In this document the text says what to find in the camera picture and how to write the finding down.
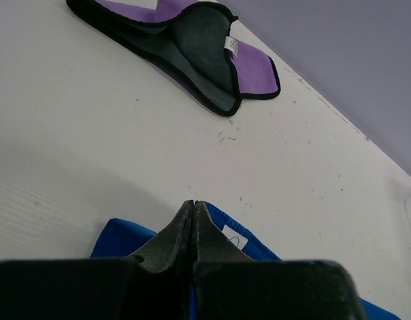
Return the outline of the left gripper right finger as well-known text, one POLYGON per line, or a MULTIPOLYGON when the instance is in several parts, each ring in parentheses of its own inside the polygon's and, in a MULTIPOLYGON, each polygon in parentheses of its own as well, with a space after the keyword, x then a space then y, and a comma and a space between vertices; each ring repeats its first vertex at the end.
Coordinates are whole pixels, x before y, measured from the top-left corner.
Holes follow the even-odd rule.
POLYGON ((191 229, 196 319, 365 319, 353 280, 329 260, 255 261, 195 203, 191 229))

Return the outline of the blue towel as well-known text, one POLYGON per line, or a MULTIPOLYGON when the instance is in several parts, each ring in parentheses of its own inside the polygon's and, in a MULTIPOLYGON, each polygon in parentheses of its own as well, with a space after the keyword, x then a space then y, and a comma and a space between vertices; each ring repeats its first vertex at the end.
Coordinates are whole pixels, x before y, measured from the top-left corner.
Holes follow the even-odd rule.
MULTIPOLYGON (((280 258, 268 249, 248 229, 232 219, 229 215, 212 205, 207 204, 213 223, 228 239, 247 256, 256 261, 279 261, 280 258)), ((92 257, 121 257, 139 249, 155 235, 146 227, 137 223, 113 218, 103 228, 93 248, 92 257)))

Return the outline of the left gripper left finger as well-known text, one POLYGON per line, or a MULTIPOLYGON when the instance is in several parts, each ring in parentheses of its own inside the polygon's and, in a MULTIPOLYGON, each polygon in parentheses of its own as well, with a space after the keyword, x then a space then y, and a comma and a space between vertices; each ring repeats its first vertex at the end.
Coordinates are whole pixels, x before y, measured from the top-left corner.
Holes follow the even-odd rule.
POLYGON ((0 262, 0 319, 187 319, 193 202, 125 257, 0 262))

